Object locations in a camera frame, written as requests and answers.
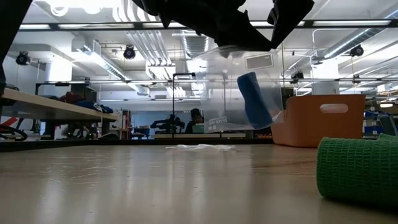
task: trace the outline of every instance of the green foam roll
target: green foam roll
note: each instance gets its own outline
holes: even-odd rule
[[[327,198],[398,205],[398,138],[377,141],[323,138],[317,185]]]

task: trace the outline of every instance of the man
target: man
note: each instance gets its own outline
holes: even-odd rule
[[[187,128],[185,128],[185,134],[193,133],[193,126],[195,124],[202,124],[205,122],[203,116],[200,114],[200,110],[198,108],[194,108],[191,110],[191,121],[187,124]]]

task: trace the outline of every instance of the blue foam block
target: blue foam block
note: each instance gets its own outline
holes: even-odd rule
[[[249,122],[254,129],[268,127],[272,123],[272,117],[268,112],[256,73],[251,72],[241,75],[237,79],[238,87],[244,98],[244,110]]]

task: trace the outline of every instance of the clear plastic bag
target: clear plastic bag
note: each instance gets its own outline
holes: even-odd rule
[[[186,151],[200,151],[203,149],[216,149],[217,151],[229,151],[235,149],[234,145],[207,145],[207,144],[199,144],[196,146],[188,146],[188,145],[176,145],[176,146],[167,146],[166,149],[183,149]]]
[[[187,67],[196,73],[198,85],[203,86],[201,108],[205,133],[262,129],[283,122],[281,68],[276,51],[248,52],[233,46],[220,47],[188,61]],[[247,75],[254,79],[251,85],[237,82],[239,77]],[[243,86],[248,92],[257,91],[244,96]]]

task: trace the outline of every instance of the orange plastic bin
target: orange plastic bin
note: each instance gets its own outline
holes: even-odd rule
[[[284,122],[271,126],[276,144],[318,147],[323,137],[362,138],[364,95],[296,96],[286,107]]]

